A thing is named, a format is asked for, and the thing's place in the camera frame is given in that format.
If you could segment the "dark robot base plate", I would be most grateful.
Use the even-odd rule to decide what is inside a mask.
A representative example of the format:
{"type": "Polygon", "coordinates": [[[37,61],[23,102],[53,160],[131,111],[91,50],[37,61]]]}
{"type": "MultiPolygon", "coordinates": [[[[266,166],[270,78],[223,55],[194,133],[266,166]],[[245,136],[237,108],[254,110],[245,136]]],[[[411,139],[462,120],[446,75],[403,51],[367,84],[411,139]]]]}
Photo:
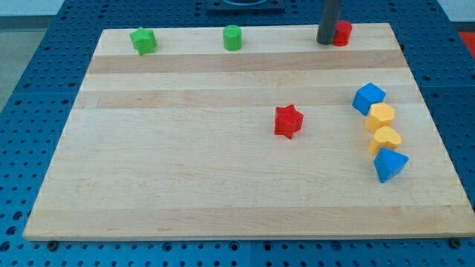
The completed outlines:
{"type": "Polygon", "coordinates": [[[207,13],[285,11],[285,0],[206,0],[207,13]]]}

